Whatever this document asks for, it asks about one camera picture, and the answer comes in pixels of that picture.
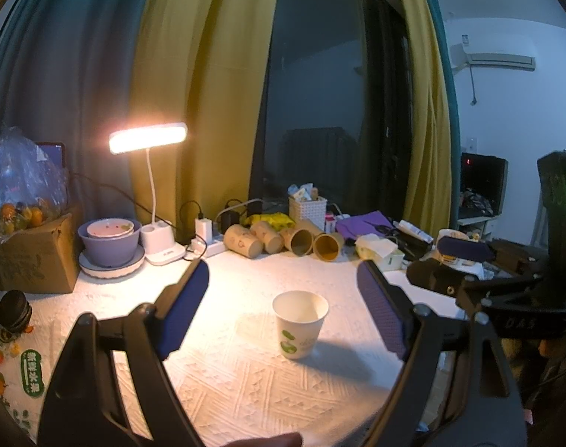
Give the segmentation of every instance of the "plate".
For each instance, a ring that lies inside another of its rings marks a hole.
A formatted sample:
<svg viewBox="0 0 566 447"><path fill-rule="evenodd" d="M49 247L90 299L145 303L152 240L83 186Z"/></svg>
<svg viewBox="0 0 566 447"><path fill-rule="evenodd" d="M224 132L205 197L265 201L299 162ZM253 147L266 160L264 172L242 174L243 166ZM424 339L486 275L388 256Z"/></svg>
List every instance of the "plate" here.
<svg viewBox="0 0 566 447"><path fill-rule="evenodd" d="M136 247L136 252L134 257L127 263L119 267L102 267L97 264L93 264L88 257L86 257L86 251L82 252L78 257L78 262L80 262L80 267L82 270L97 279L117 279L119 277L126 276L138 270L144 263L144 248L141 245Z"/></svg>
<svg viewBox="0 0 566 447"><path fill-rule="evenodd" d="M129 235L134 231L134 223L127 219L100 219L86 228L89 237L115 238Z"/></svg>

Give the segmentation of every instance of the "cardboard box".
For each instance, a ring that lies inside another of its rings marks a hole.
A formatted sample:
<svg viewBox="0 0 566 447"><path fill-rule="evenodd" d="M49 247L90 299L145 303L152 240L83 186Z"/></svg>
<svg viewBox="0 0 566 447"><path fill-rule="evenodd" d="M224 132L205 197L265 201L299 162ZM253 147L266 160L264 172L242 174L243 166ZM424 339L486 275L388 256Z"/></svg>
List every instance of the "cardboard box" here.
<svg viewBox="0 0 566 447"><path fill-rule="evenodd" d="M0 245L0 291L72 292L80 266L76 235L82 214L70 209L57 220L25 230Z"/></svg>

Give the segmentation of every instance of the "hand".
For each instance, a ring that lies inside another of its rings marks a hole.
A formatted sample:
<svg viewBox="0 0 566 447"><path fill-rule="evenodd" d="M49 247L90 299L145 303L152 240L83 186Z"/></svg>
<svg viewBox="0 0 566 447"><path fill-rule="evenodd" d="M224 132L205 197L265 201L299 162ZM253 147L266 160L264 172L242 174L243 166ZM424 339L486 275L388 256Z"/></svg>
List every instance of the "hand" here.
<svg viewBox="0 0 566 447"><path fill-rule="evenodd" d="M304 439L299 432L285 433L268 439L244 439L223 447L301 447Z"/></svg>

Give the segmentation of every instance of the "transparent plastic bag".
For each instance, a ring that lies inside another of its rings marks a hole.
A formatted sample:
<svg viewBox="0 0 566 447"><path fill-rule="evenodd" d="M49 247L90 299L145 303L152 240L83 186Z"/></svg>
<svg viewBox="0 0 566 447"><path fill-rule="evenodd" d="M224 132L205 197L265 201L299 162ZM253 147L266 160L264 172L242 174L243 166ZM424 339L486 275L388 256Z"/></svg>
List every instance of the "transparent plastic bag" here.
<svg viewBox="0 0 566 447"><path fill-rule="evenodd" d="M38 227L67 206L67 174L17 127L0 137L0 244Z"/></svg>

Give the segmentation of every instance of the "white air conditioner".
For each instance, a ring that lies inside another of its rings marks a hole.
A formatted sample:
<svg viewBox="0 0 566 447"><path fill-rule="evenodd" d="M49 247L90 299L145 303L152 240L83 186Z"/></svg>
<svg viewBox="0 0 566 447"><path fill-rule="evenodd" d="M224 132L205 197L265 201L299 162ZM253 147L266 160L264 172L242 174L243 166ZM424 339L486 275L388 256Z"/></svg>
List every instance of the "white air conditioner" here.
<svg viewBox="0 0 566 447"><path fill-rule="evenodd" d="M535 70L535 46L525 35L464 35L464 40L451 47L455 70L467 65Z"/></svg>

